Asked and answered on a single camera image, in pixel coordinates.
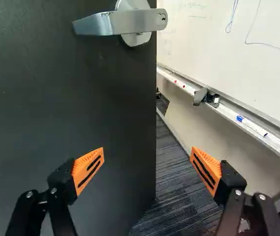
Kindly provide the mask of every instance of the silver door handle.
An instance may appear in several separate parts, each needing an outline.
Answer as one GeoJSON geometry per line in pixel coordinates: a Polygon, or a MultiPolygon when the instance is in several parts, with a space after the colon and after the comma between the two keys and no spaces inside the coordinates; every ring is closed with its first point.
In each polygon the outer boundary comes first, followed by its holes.
{"type": "Polygon", "coordinates": [[[152,31],[166,28],[165,9],[151,9],[147,0],[118,0],[115,11],[106,11],[73,21],[77,35],[119,35],[130,47],[150,40],[152,31]]]}

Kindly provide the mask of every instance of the striped carpet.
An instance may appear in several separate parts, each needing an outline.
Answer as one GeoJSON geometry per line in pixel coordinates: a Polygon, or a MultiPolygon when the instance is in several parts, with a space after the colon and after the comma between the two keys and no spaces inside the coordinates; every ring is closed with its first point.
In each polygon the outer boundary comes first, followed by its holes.
{"type": "Polygon", "coordinates": [[[220,214],[187,154],[156,115],[156,201],[129,236],[212,236],[220,214]]]}

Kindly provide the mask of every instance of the door lock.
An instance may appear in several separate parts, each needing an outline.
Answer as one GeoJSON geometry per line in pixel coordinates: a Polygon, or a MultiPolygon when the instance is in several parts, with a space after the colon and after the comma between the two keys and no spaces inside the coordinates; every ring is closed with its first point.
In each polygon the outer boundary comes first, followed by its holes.
{"type": "Polygon", "coordinates": [[[106,11],[73,21],[77,35],[121,35],[130,46],[150,40],[152,31],[163,30],[168,23],[165,9],[151,9],[147,0],[118,0],[115,11],[106,11]]]}

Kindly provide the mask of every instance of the marker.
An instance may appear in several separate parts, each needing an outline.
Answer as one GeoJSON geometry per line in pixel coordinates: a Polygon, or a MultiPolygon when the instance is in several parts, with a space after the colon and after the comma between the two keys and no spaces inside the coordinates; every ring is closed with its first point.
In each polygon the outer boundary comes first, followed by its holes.
{"type": "Polygon", "coordinates": [[[251,122],[250,120],[242,117],[241,115],[236,116],[236,119],[246,125],[248,128],[252,129],[254,132],[258,133],[261,135],[263,138],[265,138],[268,134],[266,130],[261,128],[259,125],[256,125],[255,123],[251,122]]]}

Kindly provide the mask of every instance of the door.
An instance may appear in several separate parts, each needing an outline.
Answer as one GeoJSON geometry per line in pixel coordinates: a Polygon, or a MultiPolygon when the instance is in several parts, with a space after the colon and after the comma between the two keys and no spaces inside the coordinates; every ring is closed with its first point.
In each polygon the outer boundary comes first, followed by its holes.
{"type": "Polygon", "coordinates": [[[0,0],[0,235],[20,194],[99,147],[105,163],[70,206],[80,236],[127,235],[155,196],[156,33],[129,48],[71,24],[115,4],[0,0]]]}

